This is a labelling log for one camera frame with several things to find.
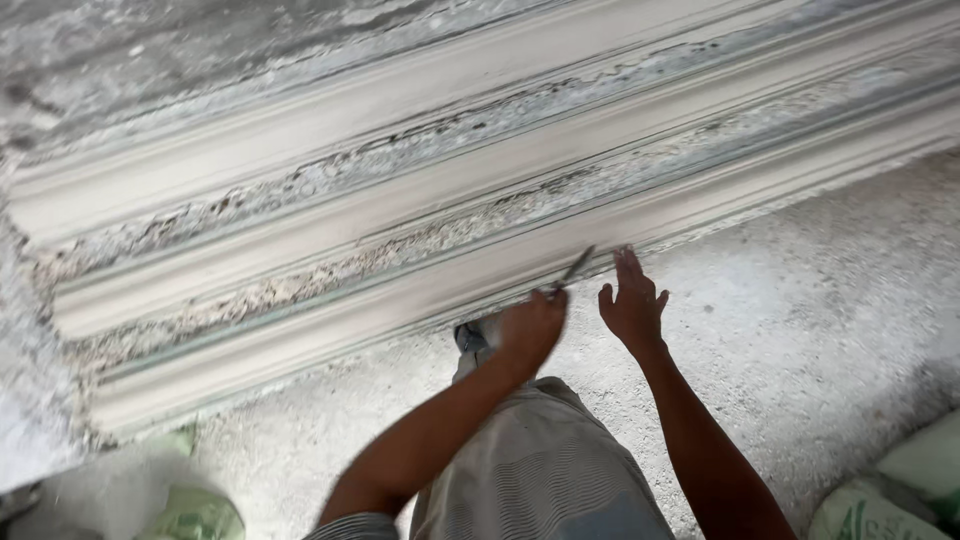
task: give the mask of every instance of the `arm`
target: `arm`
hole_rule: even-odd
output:
[[[633,251],[614,252],[619,290],[605,284],[600,315],[650,384],[667,452],[708,540],[796,538],[763,480],[684,380],[660,337],[669,293],[643,275]]]
[[[384,431],[340,476],[318,526],[357,512],[396,516],[438,475],[493,408],[533,377],[560,338],[566,293],[531,301],[503,314],[499,350]]]

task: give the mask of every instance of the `plaster debris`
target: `plaster debris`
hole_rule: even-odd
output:
[[[463,151],[472,144],[529,129],[543,119],[597,100],[636,91],[690,69],[729,61],[773,37],[783,37],[817,22],[843,16],[860,5],[858,2],[812,2],[799,14],[752,29],[601,66],[595,76],[545,83],[495,103],[386,135],[358,148],[307,163],[286,178],[244,185],[161,214],[85,234],[36,253],[39,278],[46,282],[73,279],[198,236],[215,235],[227,225],[244,226],[263,219],[267,213],[277,215],[304,205],[319,204],[439,156]],[[944,46],[943,51],[936,54],[948,56],[948,47]],[[889,77],[885,75],[878,83],[887,83]]]
[[[71,342],[69,357],[85,370],[104,369],[388,271],[469,249],[495,234],[556,219],[562,211],[585,209],[603,197],[624,196],[755,153],[785,135],[820,129],[844,114],[875,106],[885,96],[896,95],[904,83],[955,70],[959,60],[950,51],[947,42],[943,48],[893,58],[557,178],[505,189],[491,201],[425,216],[379,239],[361,240],[351,255],[278,269],[216,297],[194,299],[158,316]]]

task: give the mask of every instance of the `left hand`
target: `left hand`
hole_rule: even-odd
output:
[[[503,312],[498,352],[520,368],[522,380],[537,373],[560,339],[566,321],[566,299],[562,289],[549,299],[535,290],[528,302]]]

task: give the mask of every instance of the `person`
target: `person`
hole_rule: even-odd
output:
[[[687,385],[660,336],[656,294],[631,249],[600,316],[646,377],[667,452],[707,540],[794,539],[776,501]],[[454,382],[401,418],[340,476],[309,540],[398,538],[419,493],[414,539],[672,539],[640,469],[577,395],[534,379],[560,338],[567,295],[533,292],[455,332]]]

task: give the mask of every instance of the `plaster dust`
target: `plaster dust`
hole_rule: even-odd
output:
[[[797,530],[831,487],[960,406],[956,149],[644,262],[672,292],[663,327],[674,357]],[[698,538],[649,389],[598,316],[595,294],[611,280],[571,287],[543,373],[634,453],[678,538]],[[238,504],[249,538],[297,538],[350,459],[448,384],[449,334],[382,344],[208,420],[192,458],[134,446],[52,479],[32,520],[57,513],[129,538],[166,484],[202,478]]]

